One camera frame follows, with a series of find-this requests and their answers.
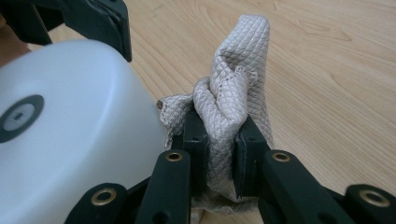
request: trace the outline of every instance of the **wood grain surface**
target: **wood grain surface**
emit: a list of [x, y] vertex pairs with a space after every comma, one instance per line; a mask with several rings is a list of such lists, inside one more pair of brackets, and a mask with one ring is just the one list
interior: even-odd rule
[[[276, 148], [337, 192], [367, 183], [396, 195], [396, 2], [125, 0], [132, 68], [153, 99], [192, 92], [240, 15], [271, 25], [266, 97]], [[79, 37], [68, 28], [56, 41]], [[202, 223], [262, 223], [259, 213]]]

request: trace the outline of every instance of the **black plastic part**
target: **black plastic part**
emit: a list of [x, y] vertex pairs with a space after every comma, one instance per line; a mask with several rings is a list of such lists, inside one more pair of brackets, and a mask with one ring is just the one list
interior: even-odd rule
[[126, 199], [125, 204], [120, 211], [117, 223], [134, 223], [148, 184], [149, 178], [128, 189], [128, 198]]
[[331, 194], [289, 152], [267, 151], [262, 173], [269, 187], [263, 190], [273, 194], [275, 207], [280, 208], [287, 223], [354, 223]]
[[193, 158], [191, 160], [191, 195], [201, 196], [206, 189], [209, 140], [205, 125], [195, 110], [186, 114], [183, 149], [189, 152]]
[[[8, 117], [11, 115], [11, 113], [19, 106], [21, 105], [32, 105], [34, 107], [34, 113], [32, 117], [29, 118], [29, 120], [26, 121], [20, 128], [13, 130], [13, 131], [8, 131], [5, 129], [5, 123]], [[17, 137], [18, 135], [22, 134], [25, 132], [38, 118], [38, 116], [41, 114], [41, 111], [43, 110], [44, 107], [44, 98], [41, 95], [32, 95], [28, 96], [26, 98], [23, 98], [22, 100], [18, 101], [15, 105], [10, 107], [1, 117], [0, 117], [0, 143], [5, 143], [7, 141], [10, 141]]]
[[121, 0], [2, 0], [0, 13], [24, 42], [48, 45], [48, 31], [65, 23], [132, 60], [128, 10]]
[[396, 198], [373, 186], [349, 186], [341, 205], [357, 223], [396, 223]]
[[38, 45], [51, 43], [46, 26], [31, 1], [0, 2], [0, 13], [21, 41]]
[[341, 203], [341, 201], [344, 200], [344, 196], [343, 196], [343, 195], [341, 195], [341, 194], [335, 192], [335, 191], [332, 190], [332, 189], [328, 189], [328, 188], [325, 188], [325, 189], [327, 190], [327, 192], [329, 192], [329, 194], [332, 196], [332, 198], [333, 198], [336, 202]]
[[[95, 193], [104, 189], [113, 189], [116, 192], [114, 200], [104, 205], [94, 205], [92, 198]], [[73, 208], [65, 224], [110, 224], [117, 223], [121, 209], [127, 199], [127, 190], [118, 184], [101, 184], [88, 190]], [[103, 192], [104, 199], [109, 197]]]
[[183, 148], [183, 135], [174, 135], [172, 137], [172, 148]]
[[168, 150], [158, 157], [136, 224], [190, 223], [190, 166], [184, 150]]
[[271, 150], [250, 116], [235, 137], [233, 184], [236, 197], [258, 197], [261, 190], [260, 165], [263, 155]]
[[287, 223], [277, 203], [270, 203], [263, 198], [259, 198], [258, 202], [260, 215], [265, 224], [283, 224]]

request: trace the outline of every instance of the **white cloth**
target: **white cloth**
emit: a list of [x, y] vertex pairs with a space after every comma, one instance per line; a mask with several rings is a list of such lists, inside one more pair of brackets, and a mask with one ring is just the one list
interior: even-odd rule
[[[249, 114], [270, 148], [274, 147], [264, 96], [269, 30], [263, 16], [242, 16], [217, 49], [210, 77], [199, 80], [193, 94], [168, 96], [158, 102], [160, 120], [168, 130], [165, 149], [170, 148], [173, 135], [182, 134], [189, 110], [195, 107], [204, 121], [210, 140], [207, 190], [203, 197], [192, 199], [194, 208], [230, 214], [257, 206], [254, 198], [235, 196], [233, 142]], [[199, 218], [200, 213], [194, 213], [191, 222], [197, 223]]]

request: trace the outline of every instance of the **crumpled towel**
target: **crumpled towel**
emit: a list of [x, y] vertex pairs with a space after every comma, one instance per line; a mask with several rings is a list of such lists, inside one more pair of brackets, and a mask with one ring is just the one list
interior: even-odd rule
[[207, 190], [192, 199], [191, 223], [199, 222], [199, 209], [231, 214], [257, 207], [257, 199], [236, 198], [233, 142], [249, 114], [269, 147], [274, 147], [264, 96], [269, 30], [263, 16], [242, 16], [217, 49], [210, 77], [199, 80], [193, 94], [168, 96], [157, 103], [168, 130], [165, 149], [170, 149], [173, 135], [182, 134], [185, 115], [194, 107], [209, 136]]

